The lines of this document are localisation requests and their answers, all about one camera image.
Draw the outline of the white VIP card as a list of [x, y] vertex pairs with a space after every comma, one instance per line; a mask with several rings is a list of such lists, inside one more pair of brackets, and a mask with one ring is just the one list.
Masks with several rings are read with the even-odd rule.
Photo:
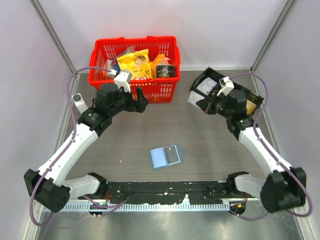
[[201, 101], [201, 100], [203, 100], [203, 99], [204, 99], [204, 97], [203, 97], [202, 95], [200, 95], [200, 94], [198, 94], [198, 93], [196, 93], [196, 92], [194, 92], [194, 91], [191, 91], [190, 94], [189, 94], [189, 97], [188, 97], [188, 100], [187, 100], [187, 101], [188, 101], [190, 104], [192, 104], [193, 106], [199, 108], [199, 107], [197, 106], [197, 102], [198, 102], [198, 101]]

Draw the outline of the blue card holder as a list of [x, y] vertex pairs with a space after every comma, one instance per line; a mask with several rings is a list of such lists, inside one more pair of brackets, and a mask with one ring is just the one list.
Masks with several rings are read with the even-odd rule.
[[[168, 164], [167, 156], [165, 153], [165, 148], [171, 147], [171, 146], [176, 147], [180, 162]], [[157, 147], [154, 149], [150, 149], [150, 150], [148, 150], [147, 153], [148, 153], [150, 167], [152, 170], [163, 169], [163, 168], [179, 165], [184, 162], [183, 156], [185, 154], [185, 151], [183, 149], [181, 149], [178, 144], [171, 144], [171, 145], [164, 146], [164, 147]]]

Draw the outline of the dark grey card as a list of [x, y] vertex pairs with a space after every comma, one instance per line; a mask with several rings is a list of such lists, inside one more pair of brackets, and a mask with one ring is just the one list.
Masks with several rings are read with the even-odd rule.
[[180, 162], [180, 157], [175, 146], [165, 147], [164, 151], [169, 165]]

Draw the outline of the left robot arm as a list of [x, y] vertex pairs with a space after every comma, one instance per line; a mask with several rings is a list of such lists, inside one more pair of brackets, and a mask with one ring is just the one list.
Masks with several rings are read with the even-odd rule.
[[107, 181], [97, 173], [72, 180], [66, 177], [85, 150], [112, 124], [114, 116], [122, 111], [143, 113], [149, 103], [141, 87], [136, 88], [133, 97], [115, 83], [103, 84], [91, 106], [86, 105], [79, 93], [72, 100], [81, 113], [74, 130], [45, 164], [24, 174], [29, 195], [53, 213], [59, 212], [69, 200], [86, 195], [102, 199], [106, 195]]

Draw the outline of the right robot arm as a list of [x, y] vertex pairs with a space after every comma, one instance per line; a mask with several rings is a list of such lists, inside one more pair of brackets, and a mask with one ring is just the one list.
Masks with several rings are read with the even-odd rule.
[[226, 193], [233, 198], [242, 193], [258, 198], [268, 213], [304, 206], [305, 171], [292, 167], [274, 150], [254, 119], [247, 114], [246, 105], [246, 94], [240, 90], [232, 90], [227, 95], [214, 91], [196, 102], [206, 114], [219, 114], [226, 119], [229, 132], [249, 150], [266, 177], [259, 179], [246, 171], [229, 174]]

